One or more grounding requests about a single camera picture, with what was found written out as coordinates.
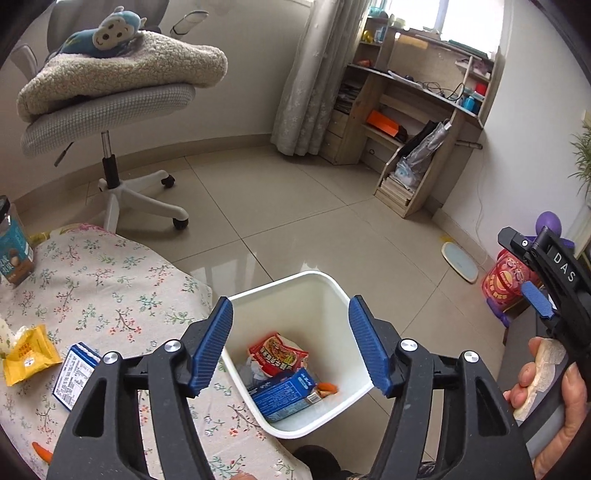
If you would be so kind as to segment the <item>person's right hand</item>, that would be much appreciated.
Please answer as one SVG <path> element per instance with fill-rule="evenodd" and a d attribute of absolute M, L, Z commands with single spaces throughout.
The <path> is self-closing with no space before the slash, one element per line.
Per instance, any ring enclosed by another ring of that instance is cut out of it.
<path fill-rule="evenodd" d="M 590 354 L 573 360 L 557 340 L 529 341 L 534 360 L 504 392 L 521 429 L 534 477 L 590 477 Z"/>

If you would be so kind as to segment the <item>person's left hand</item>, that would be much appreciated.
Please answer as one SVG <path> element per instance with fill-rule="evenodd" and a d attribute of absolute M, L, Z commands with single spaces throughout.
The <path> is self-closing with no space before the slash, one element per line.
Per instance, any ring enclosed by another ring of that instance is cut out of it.
<path fill-rule="evenodd" d="M 238 472 L 231 477 L 230 480 L 257 480 L 252 474 L 246 472 Z"/>

